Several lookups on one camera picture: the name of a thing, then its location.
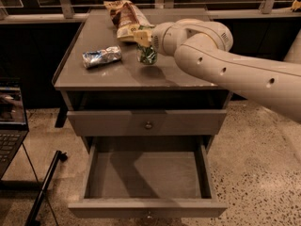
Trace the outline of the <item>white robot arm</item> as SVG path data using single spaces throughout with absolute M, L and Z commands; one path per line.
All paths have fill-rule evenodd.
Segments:
M 218 22 L 183 19 L 138 29 L 135 41 L 173 57 L 185 73 L 301 122 L 301 67 L 233 54 L 233 36 Z

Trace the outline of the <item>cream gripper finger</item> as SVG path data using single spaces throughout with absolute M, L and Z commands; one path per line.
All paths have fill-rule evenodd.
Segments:
M 151 36 L 152 30 L 151 29 L 139 29 L 136 30 L 134 33 L 134 41 L 141 46 L 150 47 L 151 46 Z

